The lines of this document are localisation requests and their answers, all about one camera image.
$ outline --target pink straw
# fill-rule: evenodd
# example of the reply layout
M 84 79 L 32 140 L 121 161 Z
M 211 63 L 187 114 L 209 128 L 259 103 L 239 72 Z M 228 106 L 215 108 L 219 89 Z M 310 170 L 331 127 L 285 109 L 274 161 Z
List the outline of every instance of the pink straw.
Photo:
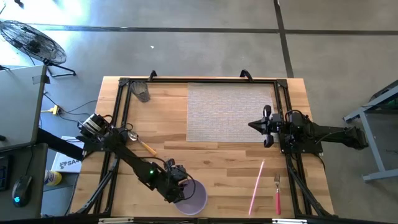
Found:
M 253 198 L 251 199 L 251 203 L 250 203 L 249 215 L 251 214 L 251 209 L 253 208 L 254 198 L 256 197 L 257 186 L 259 185 L 259 180 L 260 180 L 261 171 L 262 171 L 263 166 L 264 166 L 264 160 L 262 160 L 262 163 L 260 166 L 260 171 L 259 171 L 259 176 L 257 177 L 256 186 L 254 187 Z

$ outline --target fan stand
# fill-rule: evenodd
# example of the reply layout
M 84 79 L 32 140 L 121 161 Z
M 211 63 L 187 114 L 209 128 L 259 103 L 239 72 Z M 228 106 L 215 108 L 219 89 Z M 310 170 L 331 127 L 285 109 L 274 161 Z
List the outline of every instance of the fan stand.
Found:
M 49 74 L 51 75 L 51 77 L 64 77 L 64 76 L 69 76 L 69 75 L 73 75 L 73 76 L 76 75 L 76 72 L 75 72 L 74 70 L 69 69 L 69 68 L 65 68 L 65 67 L 60 66 L 60 65 L 56 65 L 56 64 L 52 63 L 51 61 L 49 61 L 48 59 L 44 59 L 43 63 L 44 63 L 44 65 L 46 65 L 46 66 L 55 66 L 55 67 L 62 68 L 62 69 L 65 69 L 65 70 L 68 70 L 68 71 L 72 72 L 72 73 L 65 73 L 65 74 L 53 75 L 53 73 L 52 73 L 52 72 L 50 71 L 50 69 L 47 67 L 47 70 L 49 71 Z

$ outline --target electric fan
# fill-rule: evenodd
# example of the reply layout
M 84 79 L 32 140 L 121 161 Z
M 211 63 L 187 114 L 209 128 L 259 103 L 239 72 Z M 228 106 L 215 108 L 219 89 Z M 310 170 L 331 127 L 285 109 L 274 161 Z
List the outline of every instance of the electric fan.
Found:
M 47 66 L 56 66 L 72 72 L 53 75 L 49 70 L 52 77 L 76 75 L 75 71 L 60 66 L 67 61 L 62 47 L 37 29 L 18 21 L 4 21 L 0 22 L 0 32 L 7 42 L 28 56 L 42 61 Z

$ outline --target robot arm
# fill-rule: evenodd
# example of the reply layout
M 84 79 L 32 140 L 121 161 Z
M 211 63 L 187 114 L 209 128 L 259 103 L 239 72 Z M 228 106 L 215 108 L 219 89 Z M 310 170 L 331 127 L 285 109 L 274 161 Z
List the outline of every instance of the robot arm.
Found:
M 263 118 L 249 123 L 249 126 L 266 135 L 264 147 L 271 147 L 279 133 L 285 142 L 287 152 L 322 152 L 321 141 L 340 142 L 348 147 L 364 149 L 368 146 L 365 135 L 357 127 L 340 128 L 320 126 L 309 120 L 298 110 L 288 111 L 285 119 L 280 114 L 271 115 L 271 106 L 264 107 Z
M 143 157 L 136 156 L 125 146 L 127 129 L 115 128 L 98 114 L 93 114 L 78 128 L 83 136 L 78 139 L 85 143 L 85 148 L 96 151 L 114 152 L 120 159 L 129 164 L 137 178 L 149 189 L 156 189 L 166 201 L 179 202 L 186 199 L 183 194 L 182 180 L 187 179 L 188 174 L 183 166 L 176 166 L 173 159 L 163 161 L 164 169 L 155 162 L 149 162 Z

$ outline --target pink fork handle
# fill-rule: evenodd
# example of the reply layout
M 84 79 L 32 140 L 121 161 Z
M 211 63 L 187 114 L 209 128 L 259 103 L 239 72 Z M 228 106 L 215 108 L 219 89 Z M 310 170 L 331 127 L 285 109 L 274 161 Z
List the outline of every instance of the pink fork handle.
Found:
M 280 198 L 279 198 L 279 189 L 276 190 L 276 214 L 280 215 L 282 212 L 280 210 Z

